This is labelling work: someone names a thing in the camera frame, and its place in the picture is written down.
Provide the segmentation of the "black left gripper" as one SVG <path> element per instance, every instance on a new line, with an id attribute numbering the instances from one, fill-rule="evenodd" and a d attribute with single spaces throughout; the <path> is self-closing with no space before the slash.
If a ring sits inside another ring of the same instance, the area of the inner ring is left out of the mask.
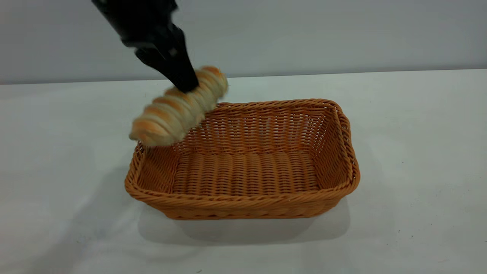
<path id="1" fill-rule="evenodd" d="M 136 57 L 161 73 L 181 92 L 199 85 L 190 62 L 184 32 L 172 20 L 175 0 L 93 0 L 123 45 L 136 48 Z"/>

